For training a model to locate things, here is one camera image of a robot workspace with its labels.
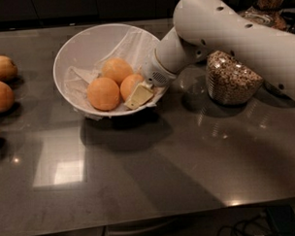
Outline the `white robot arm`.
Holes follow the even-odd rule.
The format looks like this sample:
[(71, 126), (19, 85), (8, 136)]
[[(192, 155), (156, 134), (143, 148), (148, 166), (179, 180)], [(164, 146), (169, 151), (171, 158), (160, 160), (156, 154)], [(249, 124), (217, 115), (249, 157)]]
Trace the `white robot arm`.
[(126, 105), (147, 103), (153, 89), (171, 85), (186, 66), (211, 51), (235, 56), (250, 70), (295, 101), (295, 35), (254, 24), (221, 0), (180, 0), (174, 27), (149, 52)]

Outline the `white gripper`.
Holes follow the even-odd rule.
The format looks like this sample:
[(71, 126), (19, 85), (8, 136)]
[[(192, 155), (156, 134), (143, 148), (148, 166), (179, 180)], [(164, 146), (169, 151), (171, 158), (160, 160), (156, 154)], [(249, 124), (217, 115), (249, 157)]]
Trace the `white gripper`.
[(156, 56), (156, 50), (152, 50), (146, 56), (141, 67), (141, 74), (147, 84), (137, 84), (124, 103), (131, 110), (137, 110), (152, 98), (153, 89), (151, 84), (157, 87), (166, 87), (177, 78), (176, 74), (172, 74), (161, 65)]

